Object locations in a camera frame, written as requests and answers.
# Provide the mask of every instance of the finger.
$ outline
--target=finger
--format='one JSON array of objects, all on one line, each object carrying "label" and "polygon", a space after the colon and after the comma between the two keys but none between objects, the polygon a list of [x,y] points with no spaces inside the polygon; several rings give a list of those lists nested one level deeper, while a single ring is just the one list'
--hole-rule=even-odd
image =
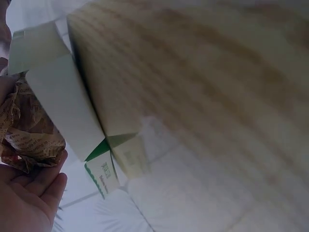
[{"label": "finger", "polygon": [[12,179],[23,175],[24,173],[20,170],[12,168],[5,164],[0,164],[0,181],[9,183]]},{"label": "finger", "polygon": [[64,189],[67,185],[67,180],[67,175],[65,175],[64,173],[59,174],[41,196],[42,201],[44,201],[51,209],[52,214],[49,215],[51,221],[54,220],[55,215],[58,211],[58,206],[63,196]]},{"label": "finger", "polygon": [[38,176],[31,183],[26,185],[26,190],[37,196],[41,196],[58,176],[67,157],[68,153],[64,151],[59,165],[52,168],[43,168]]}]

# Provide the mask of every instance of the brown paper bag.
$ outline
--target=brown paper bag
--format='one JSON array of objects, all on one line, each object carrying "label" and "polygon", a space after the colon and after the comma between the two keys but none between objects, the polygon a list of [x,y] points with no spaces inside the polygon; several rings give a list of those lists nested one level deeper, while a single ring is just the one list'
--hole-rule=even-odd
[{"label": "brown paper bag", "polygon": [[25,80],[25,73],[0,107],[2,162],[26,173],[35,165],[56,166],[65,140],[44,111]]}]

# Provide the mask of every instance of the package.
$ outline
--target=package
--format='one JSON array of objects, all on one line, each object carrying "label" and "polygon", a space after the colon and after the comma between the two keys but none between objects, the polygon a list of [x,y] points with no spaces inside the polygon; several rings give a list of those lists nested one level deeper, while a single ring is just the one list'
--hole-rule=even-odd
[{"label": "package", "polygon": [[0,107],[1,159],[29,173],[35,165],[56,166],[66,143],[20,75],[13,93]]}]

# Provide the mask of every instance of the wooden surface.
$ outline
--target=wooden surface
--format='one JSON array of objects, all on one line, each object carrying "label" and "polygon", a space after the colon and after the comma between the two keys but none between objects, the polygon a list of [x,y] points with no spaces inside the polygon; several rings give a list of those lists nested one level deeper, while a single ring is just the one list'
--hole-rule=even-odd
[{"label": "wooden surface", "polygon": [[241,186],[205,231],[308,231],[309,21],[278,5],[101,0],[69,28],[107,136],[147,135],[153,117],[205,170],[216,163],[196,176],[221,176],[199,201]]}]

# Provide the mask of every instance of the paper bag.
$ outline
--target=paper bag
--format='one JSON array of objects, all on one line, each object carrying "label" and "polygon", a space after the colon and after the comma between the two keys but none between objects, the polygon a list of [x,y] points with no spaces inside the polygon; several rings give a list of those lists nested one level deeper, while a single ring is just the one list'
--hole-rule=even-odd
[{"label": "paper bag", "polygon": [[29,173],[35,165],[56,166],[65,140],[42,108],[25,80],[18,74],[14,92],[0,107],[2,162]]}]

